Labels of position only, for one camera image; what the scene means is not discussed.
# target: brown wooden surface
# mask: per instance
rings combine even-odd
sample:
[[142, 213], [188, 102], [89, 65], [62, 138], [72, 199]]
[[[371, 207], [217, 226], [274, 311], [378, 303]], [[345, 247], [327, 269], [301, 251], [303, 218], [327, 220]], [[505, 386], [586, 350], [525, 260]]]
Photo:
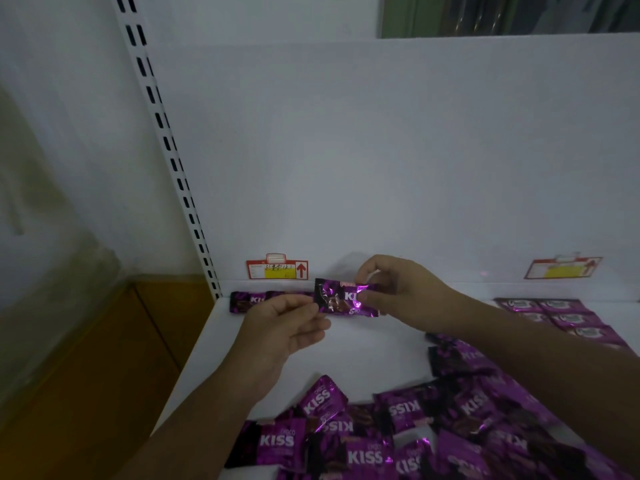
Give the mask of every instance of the brown wooden surface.
[[178, 375], [126, 289], [0, 431], [0, 477], [110, 478], [148, 438]]
[[204, 280], [136, 282], [136, 290], [180, 369], [191, 354], [213, 308]]

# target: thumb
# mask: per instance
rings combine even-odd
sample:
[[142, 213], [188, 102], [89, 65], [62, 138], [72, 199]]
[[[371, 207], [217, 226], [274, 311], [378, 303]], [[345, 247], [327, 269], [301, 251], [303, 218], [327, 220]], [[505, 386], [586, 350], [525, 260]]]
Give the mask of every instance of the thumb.
[[318, 314], [318, 305], [316, 303], [309, 303], [305, 306], [300, 306], [295, 310], [282, 315], [279, 320], [283, 325], [287, 327], [292, 333], [298, 331], [298, 329], [305, 323], [311, 321], [313, 317]]
[[380, 313], [393, 315], [396, 310], [396, 297], [379, 291], [361, 291], [358, 300], [366, 306], [375, 308]]

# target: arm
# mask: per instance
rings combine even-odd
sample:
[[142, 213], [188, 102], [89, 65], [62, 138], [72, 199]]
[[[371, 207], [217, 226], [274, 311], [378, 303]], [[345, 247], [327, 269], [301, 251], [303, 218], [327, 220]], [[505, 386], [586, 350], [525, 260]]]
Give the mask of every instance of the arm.
[[311, 298], [281, 295], [254, 306], [220, 367], [173, 412], [114, 480], [218, 478], [253, 406], [290, 354], [331, 323]]
[[469, 298], [413, 261], [374, 256], [356, 282], [376, 270], [370, 282], [384, 292], [360, 293], [365, 305], [478, 348], [585, 441], [640, 476], [640, 358]]

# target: white shelf back panel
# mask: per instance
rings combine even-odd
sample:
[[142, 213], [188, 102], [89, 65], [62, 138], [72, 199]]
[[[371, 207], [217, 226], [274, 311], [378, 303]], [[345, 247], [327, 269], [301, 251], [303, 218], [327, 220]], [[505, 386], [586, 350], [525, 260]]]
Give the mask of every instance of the white shelf back panel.
[[520, 293], [533, 258], [580, 251], [604, 260], [565, 295], [637, 298], [640, 35], [149, 52], [225, 294], [268, 252]]
[[382, 0], [139, 0], [150, 43], [374, 39]]

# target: hand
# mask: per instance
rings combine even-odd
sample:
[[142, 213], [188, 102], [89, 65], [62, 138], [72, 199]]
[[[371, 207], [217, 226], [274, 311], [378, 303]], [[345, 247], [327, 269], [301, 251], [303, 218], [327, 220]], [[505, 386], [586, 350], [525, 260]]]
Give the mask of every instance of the hand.
[[378, 283], [382, 292], [362, 291], [358, 299], [418, 330], [447, 333], [466, 299], [434, 274], [409, 259], [375, 255], [358, 270], [356, 283]]
[[331, 327], [309, 296], [284, 294], [263, 301], [244, 317], [220, 368], [227, 382], [253, 404], [275, 386], [289, 355], [324, 339]]

